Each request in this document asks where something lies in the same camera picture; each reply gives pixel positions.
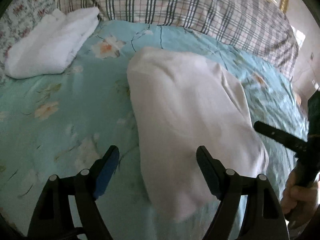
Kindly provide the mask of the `person's right hand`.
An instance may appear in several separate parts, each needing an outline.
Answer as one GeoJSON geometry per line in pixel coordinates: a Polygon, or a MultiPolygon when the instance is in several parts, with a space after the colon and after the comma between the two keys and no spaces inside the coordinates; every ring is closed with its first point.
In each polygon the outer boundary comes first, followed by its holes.
{"type": "Polygon", "coordinates": [[[318,208],[319,183],[314,182],[312,187],[306,188],[296,185],[296,171],[292,170],[286,182],[283,197],[281,199],[281,209],[283,214],[288,214],[297,204],[302,204],[302,216],[310,219],[318,208]]]}

